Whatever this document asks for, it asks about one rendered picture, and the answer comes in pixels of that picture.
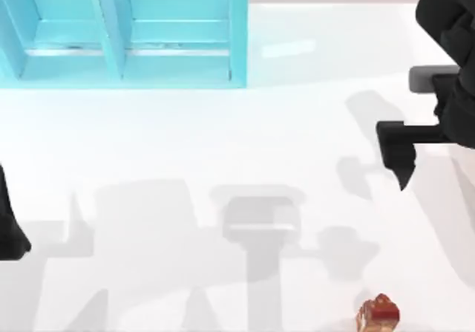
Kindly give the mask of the light blue rack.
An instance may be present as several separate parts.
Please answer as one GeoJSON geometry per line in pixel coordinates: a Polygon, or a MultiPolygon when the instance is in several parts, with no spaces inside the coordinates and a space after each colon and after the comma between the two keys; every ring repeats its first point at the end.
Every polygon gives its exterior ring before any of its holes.
{"type": "Polygon", "coordinates": [[[249,0],[0,0],[0,88],[243,88],[249,0]]]}

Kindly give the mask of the reddish brown bread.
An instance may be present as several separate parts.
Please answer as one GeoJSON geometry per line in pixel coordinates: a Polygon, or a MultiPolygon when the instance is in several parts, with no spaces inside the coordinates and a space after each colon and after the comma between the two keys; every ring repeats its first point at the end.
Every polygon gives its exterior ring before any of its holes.
{"type": "Polygon", "coordinates": [[[394,332],[400,321],[398,306],[385,294],[366,300],[356,314],[357,332],[394,332]]]}

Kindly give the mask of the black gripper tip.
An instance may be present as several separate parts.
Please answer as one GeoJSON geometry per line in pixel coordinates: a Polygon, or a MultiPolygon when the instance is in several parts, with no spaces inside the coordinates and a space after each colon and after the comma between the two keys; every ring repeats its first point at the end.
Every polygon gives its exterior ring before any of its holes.
{"type": "Polygon", "coordinates": [[[30,240],[13,213],[4,169],[0,164],[0,261],[18,261],[31,248],[30,240]]]}

